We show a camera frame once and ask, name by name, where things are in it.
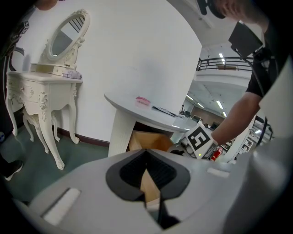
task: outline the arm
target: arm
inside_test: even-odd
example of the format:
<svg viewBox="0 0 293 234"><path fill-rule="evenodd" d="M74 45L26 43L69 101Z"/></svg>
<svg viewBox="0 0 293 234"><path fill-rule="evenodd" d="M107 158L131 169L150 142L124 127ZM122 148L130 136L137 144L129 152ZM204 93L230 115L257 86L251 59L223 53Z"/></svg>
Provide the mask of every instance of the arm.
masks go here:
<svg viewBox="0 0 293 234"><path fill-rule="evenodd" d="M260 101L261 97L257 94L246 92L232 107L227 118L212 133L214 140L221 145L240 135L259 111Z"/></svg>

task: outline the vanity table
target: vanity table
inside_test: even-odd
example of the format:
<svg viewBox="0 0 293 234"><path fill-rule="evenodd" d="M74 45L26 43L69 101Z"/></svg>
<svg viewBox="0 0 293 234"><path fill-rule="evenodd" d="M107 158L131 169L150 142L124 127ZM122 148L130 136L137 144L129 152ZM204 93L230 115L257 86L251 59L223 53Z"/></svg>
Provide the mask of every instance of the vanity table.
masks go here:
<svg viewBox="0 0 293 234"><path fill-rule="evenodd" d="M84 34L89 26L89 15L79 10L66 18L55 30L41 55L39 63L32 64L30 71L7 72L6 107L9 112L13 134L17 135L11 100L24 104L28 115L37 114L43 138L51 151L57 167L64 169L52 132L52 111L69 106L70 137L75 144L76 84L82 80L64 77L69 70L76 69L77 51L84 42Z"/></svg>

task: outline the curved white wall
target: curved white wall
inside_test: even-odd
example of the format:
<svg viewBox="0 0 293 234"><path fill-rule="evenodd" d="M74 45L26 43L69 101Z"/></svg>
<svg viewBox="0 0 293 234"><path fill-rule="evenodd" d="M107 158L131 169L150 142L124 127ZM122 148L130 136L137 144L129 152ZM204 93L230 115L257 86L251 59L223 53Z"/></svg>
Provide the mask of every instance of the curved white wall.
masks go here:
<svg viewBox="0 0 293 234"><path fill-rule="evenodd" d="M206 70L197 71L193 79L248 87L250 77L251 72L248 71Z"/></svg>
<svg viewBox="0 0 293 234"><path fill-rule="evenodd" d="M85 9L91 23L77 57L76 133L109 141L115 108L109 91L144 96L177 112L184 102L201 44L185 19L166 0L70 0L38 11L18 46L38 62L47 39L63 19ZM68 112L61 127L68 130Z"/></svg>

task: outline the drawer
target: drawer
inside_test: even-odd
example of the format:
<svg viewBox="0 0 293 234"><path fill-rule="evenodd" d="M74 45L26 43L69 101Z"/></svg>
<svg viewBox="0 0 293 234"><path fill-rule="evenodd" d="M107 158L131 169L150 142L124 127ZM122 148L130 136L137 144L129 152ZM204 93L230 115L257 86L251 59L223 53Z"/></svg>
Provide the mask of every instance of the drawer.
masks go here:
<svg viewBox="0 0 293 234"><path fill-rule="evenodd" d="M19 91L19 79L8 78L7 88L10 90Z"/></svg>
<svg viewBox="0 0 293 234"><path fill-rule="evenodd" d="M19 91L21 97L28 101L38 102L40 84L28 80L19 81Z"/></svg>
<svg viewBox="0 0 293 234"><path fill-rule="evenodd" d="M38 102L33 102L25 98L24 94L16 92L14 90L8 90L9 99L13 99L18 104L23 104L29 115L38 114L40 111L40 105Z"/></svg>
<svg viewBox="0 0 293 234"><path fill-rule="evenodd" d="M56 65L56 64L32 64L31 70L33 72L42 72L42 73L50 73L53 75L63 76L63 73L66 70L71 70L72 68L67 67L65 65Z"/></svg>

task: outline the ceiling light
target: ceiling light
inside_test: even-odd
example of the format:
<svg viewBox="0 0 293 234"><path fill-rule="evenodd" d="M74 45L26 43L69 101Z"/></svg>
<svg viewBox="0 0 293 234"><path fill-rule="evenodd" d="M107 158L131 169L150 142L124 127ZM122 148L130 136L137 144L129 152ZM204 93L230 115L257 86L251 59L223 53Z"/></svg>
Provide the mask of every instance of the ceiling light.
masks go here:
<svg viewBox="0 0 293 234"><path fill-rule="evenodd" d="M200 103L197 103L198 105L200 105L202 108L204 108L203 106L202 106L202 104L200 104Z"/></svg>
<svg viewBox="0 0 293 234"><path fill-rule="evenodd" d="M192 98L192 97L189 97L188 95L186 95L188 98L190 98L191 100L193 100L194 101L194 99Z"/></svg>
<svg viewBox="0 0 293 234"><path fill-rule="evenodd" d="M219 105L219 107L220 107L221 109L224 109L223 106L221 105L220 101L217 101L217 104Z"/></svg>

